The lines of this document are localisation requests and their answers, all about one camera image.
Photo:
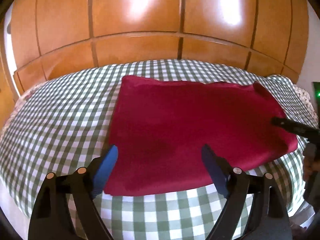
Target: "wooden headboard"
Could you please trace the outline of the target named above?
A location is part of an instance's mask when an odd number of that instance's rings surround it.
[[[15,0],[21,90],[113,63],[195,59],[298,80],[306,0]]]

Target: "red pillowcase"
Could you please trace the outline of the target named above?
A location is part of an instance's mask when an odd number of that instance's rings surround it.
[[[117,163],[104,188],[139,196],[212,183],[201,160],[208,144],[232,167],[247,171],[297,148],[297,137],[272,126],[286,117],[259,83],[162,82],[125,76],[114,109],[109,143]]]

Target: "folded red fabric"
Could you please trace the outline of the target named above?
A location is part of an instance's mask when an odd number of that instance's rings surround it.
[[[231,166],[247,171],[297,148],[297,137],[272,126],[286,117],[259,83],[162,82],[125,76],[113,112],[109,143],[117,163],[104,188],[139,196],[212,183],[201,160],[208,144]]]

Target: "round rivet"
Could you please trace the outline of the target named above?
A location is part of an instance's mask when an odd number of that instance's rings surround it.
[[[54,173],[50,172],[47,174],[47,179],[52,179],[54,177]]]
[[[272,174],[270,174],[270,173],[266,173],[265,176],[266,176],[267,179],[272,179],[273,178]]]
[[[233,172],[236,174],[241,174],[242,170],[240,168],[233,168]]]
[[[81,167],[81,168],[79,168],[78,173],[84,174],[86,171],[87,171],[87,169],[85,167]]]

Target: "bed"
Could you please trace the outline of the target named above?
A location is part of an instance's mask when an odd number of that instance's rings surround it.
[[[107,65],[47,81],[20,98],[0,137],[1,187],[7,190],[0,206],[8,203],[9,221],[16,221],[17,214],[10,211],[9,205],[25,215],[23,223],[12,222],[23,239],[27,239],[28,218],[45,175],[50,171],[57,175],[72,173],[87,166],[106,147],[108,125],[124,75],[242,85],[258,81],[276,98],[288,118],[317,126],[308,93],[288,78],[260,77],[226,65],[154,60]],[[302,152],[306,142],[299,137],[296,151],[248,171],[258,176],[273,174],[289,216],[303,203]],[[94,203],[114,239],[205,239],[225,199],[211,184],[141,197],[102,194]],[[248,195],[234,238],[244,230],[251,203],[252,195]],[[69,209],[78,235],[85,237],[71,196]]]

